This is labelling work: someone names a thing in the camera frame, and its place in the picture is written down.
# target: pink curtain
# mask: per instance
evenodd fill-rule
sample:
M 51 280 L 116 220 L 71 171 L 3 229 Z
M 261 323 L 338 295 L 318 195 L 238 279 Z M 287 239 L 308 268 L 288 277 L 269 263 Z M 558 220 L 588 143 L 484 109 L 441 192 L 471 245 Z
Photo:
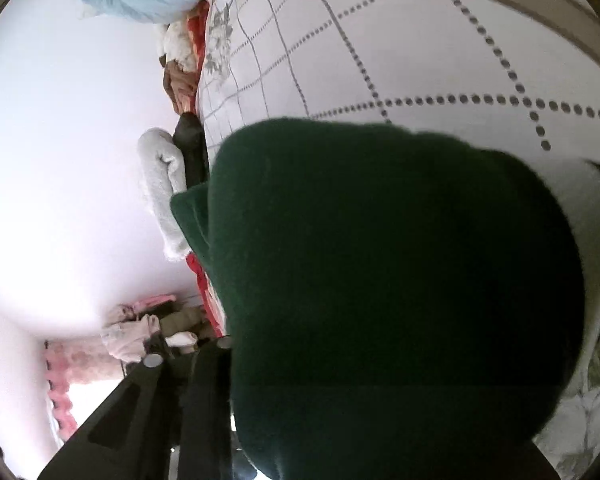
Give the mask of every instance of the pink curtain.
M 71 415 L 68 391 L 71 384 L 119 379 L 120 361 L 109 355 L 99 336 L 66 341 L 48 341 L 45 350 L 48 396 L 54 404 L 53 416 L 60 426 L 59 436 L 67 441 L 78 429 Z

